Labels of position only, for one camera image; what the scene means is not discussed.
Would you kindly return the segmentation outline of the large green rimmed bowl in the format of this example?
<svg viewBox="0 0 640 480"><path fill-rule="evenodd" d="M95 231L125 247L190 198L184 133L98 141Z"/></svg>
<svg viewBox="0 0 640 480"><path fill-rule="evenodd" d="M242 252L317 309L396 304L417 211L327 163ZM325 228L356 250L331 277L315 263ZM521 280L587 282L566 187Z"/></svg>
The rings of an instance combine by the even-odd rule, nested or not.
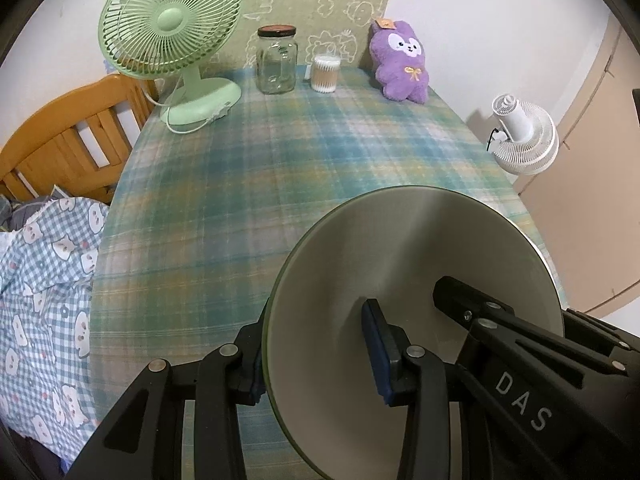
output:
<svg viewBox="0 0 640 480"><path fill-rule="evenodd" d="M443 276L562 333L560 295L533 241L495 209L443 188L358 196L285 260L262 333L267 389L288 440L322 478L396 477L407 412L376 391L361 306L375 299L413 344L451 362L465 331L433 304Z"/></svg>

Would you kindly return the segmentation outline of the beige cabinet door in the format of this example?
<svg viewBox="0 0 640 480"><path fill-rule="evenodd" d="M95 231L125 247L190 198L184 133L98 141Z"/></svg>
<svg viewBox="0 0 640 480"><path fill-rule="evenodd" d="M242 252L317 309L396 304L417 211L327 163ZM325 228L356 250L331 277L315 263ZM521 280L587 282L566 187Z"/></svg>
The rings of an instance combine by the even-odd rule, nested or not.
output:
<svg viewBox="0 0 640 480"><path fill-rule="evenodd" d="M568 305L604 318L639 296L639 55L616 18L562 118L549 169L516 182Z"/></svg>

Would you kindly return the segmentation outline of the white floor fan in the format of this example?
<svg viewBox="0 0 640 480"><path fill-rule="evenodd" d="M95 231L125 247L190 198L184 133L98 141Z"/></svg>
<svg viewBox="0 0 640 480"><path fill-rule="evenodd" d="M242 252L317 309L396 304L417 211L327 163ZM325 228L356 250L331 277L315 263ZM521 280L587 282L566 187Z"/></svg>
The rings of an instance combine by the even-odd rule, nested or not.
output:
<svg viewBox="0 0 640 480"><path fill-rule="evenodd" d="M560 138L546 110L510 93L496 96L491 109L499 128L491 131L486 151L502 170L515 177L528 177L554 163Z"/></svg>

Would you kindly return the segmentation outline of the blue checkered bedding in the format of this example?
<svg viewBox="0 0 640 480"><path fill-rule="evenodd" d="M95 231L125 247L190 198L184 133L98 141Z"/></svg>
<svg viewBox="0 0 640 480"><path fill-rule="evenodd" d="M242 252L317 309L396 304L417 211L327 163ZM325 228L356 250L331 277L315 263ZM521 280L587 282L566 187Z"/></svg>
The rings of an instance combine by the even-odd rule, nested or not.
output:
<svg viewBox="0 0 640 480"><path fill-rule="evenodd" d="M107 211L49 200L1 234L1 419L68 464L98 426L90 311Z"/></svg>

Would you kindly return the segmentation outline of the plaid green blue tablecloth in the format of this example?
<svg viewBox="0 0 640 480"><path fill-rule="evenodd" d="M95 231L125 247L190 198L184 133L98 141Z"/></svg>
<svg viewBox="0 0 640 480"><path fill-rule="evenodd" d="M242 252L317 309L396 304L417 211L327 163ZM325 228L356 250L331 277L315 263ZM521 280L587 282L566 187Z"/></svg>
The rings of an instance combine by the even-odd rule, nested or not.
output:
<svg viewBox="0 0 640 480"><path fill-rule="evenodd" d="M474 246L480 288L538 290L528 318L562 328L566 304L544 242L506 174L436 93L386 100L358 68L332 93L306 84L242 96L190 134L152 116L106 216L90 314L90 386L104 416L152 359L201 359L258 317L286 257L325 214L378 188L437 186L480 216L447 214L436 242Z"/></svg>

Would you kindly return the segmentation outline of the purple plush bunny toy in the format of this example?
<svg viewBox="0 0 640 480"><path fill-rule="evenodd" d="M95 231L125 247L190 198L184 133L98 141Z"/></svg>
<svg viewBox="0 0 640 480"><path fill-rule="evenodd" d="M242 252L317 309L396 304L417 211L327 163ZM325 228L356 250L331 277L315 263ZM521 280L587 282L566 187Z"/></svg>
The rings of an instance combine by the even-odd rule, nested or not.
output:
<svg viewBox="0 0 640 480"><path fill-rule="evenodd" d="M410 24L377 18L371 24L369 51L374 78L386 99L426 103L430 76L424 47Z"/></svg>

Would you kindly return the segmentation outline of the cotton swab container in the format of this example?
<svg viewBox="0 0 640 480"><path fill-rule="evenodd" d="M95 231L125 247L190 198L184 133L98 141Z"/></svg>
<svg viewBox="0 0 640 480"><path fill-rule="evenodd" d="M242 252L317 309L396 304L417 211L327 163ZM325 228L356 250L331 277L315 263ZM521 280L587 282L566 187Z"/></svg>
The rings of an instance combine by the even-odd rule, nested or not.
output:
<svg viewBox="0 0 640 480"><path fill-rule="evenodd" d="M320 93L332 93L336 90L341 59L332 54L318 54L311 64L310 86Z"/></svg>

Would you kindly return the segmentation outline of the glass jar black lid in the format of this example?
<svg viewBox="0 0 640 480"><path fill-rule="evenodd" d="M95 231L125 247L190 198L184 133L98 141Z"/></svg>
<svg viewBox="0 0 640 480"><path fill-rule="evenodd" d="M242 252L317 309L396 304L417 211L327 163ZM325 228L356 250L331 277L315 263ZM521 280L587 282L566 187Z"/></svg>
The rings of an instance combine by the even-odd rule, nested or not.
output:
<svg viewBox="0 0 640 480"><path fill-rule="evenodd" d="M298 45L293 25L266 25L257 31L257 87L265 94L290 92L296 84Z"/></svg>

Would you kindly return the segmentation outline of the green desk fan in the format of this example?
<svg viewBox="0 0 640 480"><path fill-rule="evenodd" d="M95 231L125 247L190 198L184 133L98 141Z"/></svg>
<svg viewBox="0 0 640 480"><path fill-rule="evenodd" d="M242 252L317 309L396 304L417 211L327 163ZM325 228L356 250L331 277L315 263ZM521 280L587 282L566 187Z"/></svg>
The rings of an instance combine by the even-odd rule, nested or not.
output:
<svg viewBox="0 0 640 480"><path fill-rule="evenodd" d="M139 80L175 76L160 119L175 134L194 133L227 115L242 94L235 82L204 78L200 64L233 34L242 0L106 0L98 38L104 58Z"/></svg>

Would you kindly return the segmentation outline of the wooden bed frame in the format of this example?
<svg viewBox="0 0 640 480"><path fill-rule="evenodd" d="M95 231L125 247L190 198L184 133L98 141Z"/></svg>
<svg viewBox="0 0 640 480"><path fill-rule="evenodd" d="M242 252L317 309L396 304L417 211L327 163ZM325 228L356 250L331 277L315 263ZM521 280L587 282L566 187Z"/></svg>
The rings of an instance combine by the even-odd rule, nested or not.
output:
<svg viewBox="0 0 640 480"><path fill-rule="evenodd" d="M128 104L143 127L157 98L153 81L111 74L51 101L2 148L1 193L31 200L58 185L73 196L111 203L132 151L116 106Z"/></svg>

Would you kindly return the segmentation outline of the green cartoon wall mat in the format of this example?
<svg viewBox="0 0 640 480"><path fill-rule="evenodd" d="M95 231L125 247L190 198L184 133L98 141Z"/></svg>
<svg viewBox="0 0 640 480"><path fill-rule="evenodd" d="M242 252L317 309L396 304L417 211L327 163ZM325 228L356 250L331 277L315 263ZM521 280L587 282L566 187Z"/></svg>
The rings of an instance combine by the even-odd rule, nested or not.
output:
<svg viewBox="0 0 640 480"><path fill-rule="evenodd" d="M242 14L230 40L201 64L205 75L255 66L257 29L266 25L296 28L298 62L332 53L344 65L370 63L369 30L385 14L388 0L243 0Z"/></svg>

